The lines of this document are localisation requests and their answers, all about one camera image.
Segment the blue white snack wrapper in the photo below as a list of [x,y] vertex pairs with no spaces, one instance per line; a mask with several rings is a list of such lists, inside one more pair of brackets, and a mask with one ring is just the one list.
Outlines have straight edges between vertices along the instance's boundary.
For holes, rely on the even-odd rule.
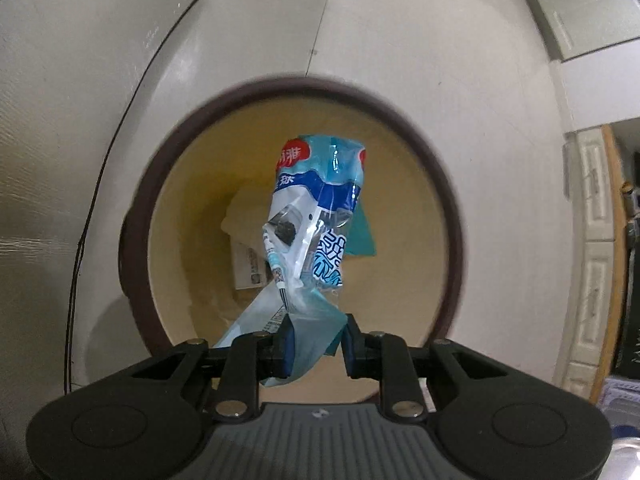
[[375,253],[359,206],[365,160],[361,143],[336,136],[298,136],[281,150],[262,227],[272,280],[218,341],[226,348],[241,335],[274,334],[288,314],[295,330],[292,375],[271,372],[262,381],[266,387],[302,378],[340,344],[346,314],[337,297],[344,255]]

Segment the brown round trash bin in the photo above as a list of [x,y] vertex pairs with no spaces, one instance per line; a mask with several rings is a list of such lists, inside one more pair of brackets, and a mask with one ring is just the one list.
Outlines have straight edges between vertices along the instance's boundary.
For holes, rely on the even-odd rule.
[[290,379],[266,402],[358,402],[378,391],[340,361],[349,316],[423,347],[457,311],[464,243],[454,191],[416,125],[376,96],[304,76],[207,102],[144,170],[119,279],[149,352],[200,337],[295,330]]

